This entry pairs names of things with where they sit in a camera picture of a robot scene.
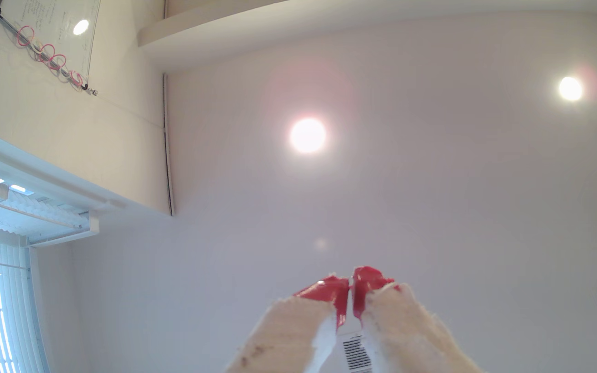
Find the fuzzy white red-tipped gripper finger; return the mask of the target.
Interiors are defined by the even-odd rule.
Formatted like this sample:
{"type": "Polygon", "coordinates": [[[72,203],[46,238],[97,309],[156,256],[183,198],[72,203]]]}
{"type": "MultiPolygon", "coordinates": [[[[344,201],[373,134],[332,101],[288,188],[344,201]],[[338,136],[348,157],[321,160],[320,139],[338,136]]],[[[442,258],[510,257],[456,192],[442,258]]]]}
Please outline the fuzzy white red-tipped gripper finger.
{"type": "Polygon", "coordinates": [[[449,329],[415,297],[408,284],[379,270],[353,271],[353,314],[373,372],[483,372],[449,329]]]}
{"type": "Polygon", "coordinates": [[[345,323],[349,291],[347,277],[329,275],[275,301],[225,372],[319,372],[345,323]]]}

